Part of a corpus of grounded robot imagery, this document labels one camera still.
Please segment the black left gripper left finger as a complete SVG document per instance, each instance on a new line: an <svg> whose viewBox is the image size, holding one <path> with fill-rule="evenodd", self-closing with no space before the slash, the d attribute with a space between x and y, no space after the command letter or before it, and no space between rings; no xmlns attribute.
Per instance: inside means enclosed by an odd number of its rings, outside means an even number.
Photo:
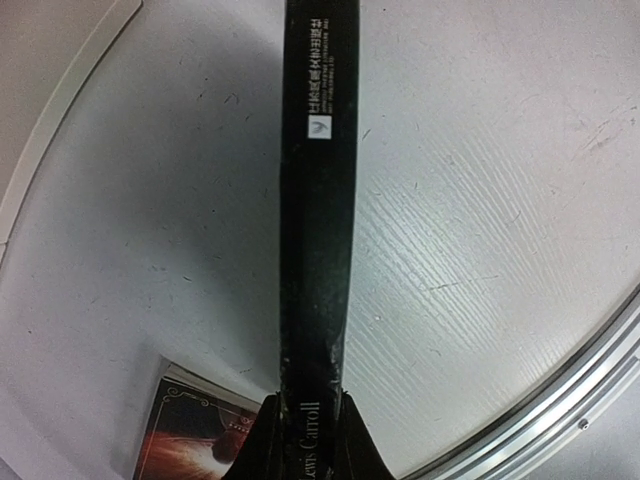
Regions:
<svg viewBox="0 0 640 480"><path fill-rule="evenodd" d="M281 399L268 395L246 441L224 480L281 480L283 478Z"/></svg>

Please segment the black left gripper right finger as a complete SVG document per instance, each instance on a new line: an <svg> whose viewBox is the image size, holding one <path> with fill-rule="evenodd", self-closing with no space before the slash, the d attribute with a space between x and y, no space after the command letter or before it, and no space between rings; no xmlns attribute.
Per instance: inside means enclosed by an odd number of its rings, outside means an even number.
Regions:
<svg viewBox="0 0 640 480"><path fill-rule="evenodd" d="M339 418L339 479L395 480L348 393L342 395Z"/></svg>

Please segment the dark red black book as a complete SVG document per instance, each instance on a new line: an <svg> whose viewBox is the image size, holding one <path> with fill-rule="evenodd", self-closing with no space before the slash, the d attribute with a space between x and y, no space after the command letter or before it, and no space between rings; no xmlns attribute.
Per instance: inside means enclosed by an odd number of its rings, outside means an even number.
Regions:
<svg viewBox="0 0 640 480"><path fill-rule="evenodd" d="M169 363L156 389L133 477L223 478L259 409L259 403Z"/></svg>

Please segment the green Alice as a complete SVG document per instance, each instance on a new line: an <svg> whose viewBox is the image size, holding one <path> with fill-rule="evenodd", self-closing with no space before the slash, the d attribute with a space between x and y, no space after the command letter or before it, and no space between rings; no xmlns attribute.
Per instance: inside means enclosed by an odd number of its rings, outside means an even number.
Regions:
<svg viewBox="0 0 640 480"><path fill-rule="evenodd" d="M358 148L360 5L286 5L280 165L283 475L335 470Z"/></svg>

